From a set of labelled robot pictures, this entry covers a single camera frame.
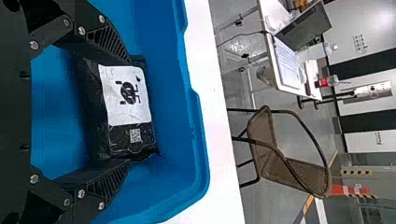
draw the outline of red object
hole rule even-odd
[[[369,189],[352,188],[345,185],[332,185],[332,196],[369,195]]]
[[[315,82],[315,87],[316,88],[330,87],[329,79],[327,77],[319,79],[318,81]]]

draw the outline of computer monitor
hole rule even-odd
[[[323,2],[316,0],[289,25],[280,30],[276,37],[293,50],[298,50],[315,37],[332,28]]]

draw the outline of metal chair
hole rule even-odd
[[[260,181],[261,177],[275,181],[307,193],[318,198],[326,198],[331,193],[332,177],[329,165],[323,151],[311,131],[301,118],[289,110],[271,110],[267,105],[259,110],[229,108],[228,111],[255,113],[248,121],[247,127],[234,141],[249,143],[252,160],[245,161],[237,167],[254,162],[256,179],[241,184],[244,188]],[[318,166],[305,161],[287,158],[277,147],[272,114],[289,114],[294,116],[312,139],[324,166]]]

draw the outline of blue plastic bin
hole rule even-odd
[[[91,0],[129,52],[147,60],[160,156],[134,165],[119,196],[93,223],[155,223],[201,199],[209,168],[199,97],[191,89],[183,0]],[[69,52],[50,47],[33,61],[32,163],[55,178],[86,165],[77,83]]]

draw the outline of paper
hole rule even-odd
[[[110,126],[151,122],[146,80],[141,68],[99,65],[99,73]]]

